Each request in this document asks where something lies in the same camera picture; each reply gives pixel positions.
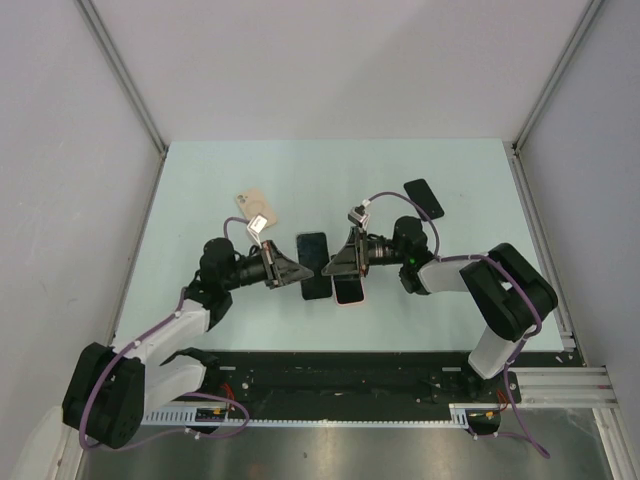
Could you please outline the beige magsafe phone case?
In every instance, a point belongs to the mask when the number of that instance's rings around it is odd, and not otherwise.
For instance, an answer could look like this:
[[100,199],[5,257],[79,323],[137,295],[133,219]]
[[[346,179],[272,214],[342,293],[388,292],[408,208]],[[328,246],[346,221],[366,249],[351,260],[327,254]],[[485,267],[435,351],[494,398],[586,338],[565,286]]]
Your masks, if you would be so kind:
[[261,215],[266,218],[267,227],[277,223],[278,217],[260,189],[250,188],[236,193],[234,199],[246,220],[251,220],[257,215]]

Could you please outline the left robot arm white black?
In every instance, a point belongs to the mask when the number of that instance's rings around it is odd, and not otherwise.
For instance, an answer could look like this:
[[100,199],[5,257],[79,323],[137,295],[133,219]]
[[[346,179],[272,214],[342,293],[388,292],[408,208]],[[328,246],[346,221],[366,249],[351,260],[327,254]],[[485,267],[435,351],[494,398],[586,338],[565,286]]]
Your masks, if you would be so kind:
[[256,283],[276,289],[313,275],[270,240],[250,255],[238,254],[227,238],[208,241],[165,319],[130,340],[93,342],[81,351],[62,402],[63,424],[77,431],[85,451],[116,450],[135,436],[147,413],[181,396],[214,397],[220,374],[191,357],[180,359],[180,349],[223,319],[233,290]]

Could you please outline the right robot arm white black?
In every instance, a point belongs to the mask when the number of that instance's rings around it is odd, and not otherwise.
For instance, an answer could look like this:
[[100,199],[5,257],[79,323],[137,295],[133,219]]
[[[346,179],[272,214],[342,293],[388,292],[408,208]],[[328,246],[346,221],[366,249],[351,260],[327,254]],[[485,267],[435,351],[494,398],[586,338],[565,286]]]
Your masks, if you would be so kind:
[[391,238],[353,226],[322,274],[355,279],[367,276],[372,266],[386,265],[400,267],[400,282],[409,294],[463,292],[473,298],[486,324],[468,356],[471,370],[461,376],[462,391],[473,401],[484,401],[496,391],[496,375],[515,361],[558,306],[556,291],[513,245],[437,257],[429,250],[422,221],[411,216],[396,220]]

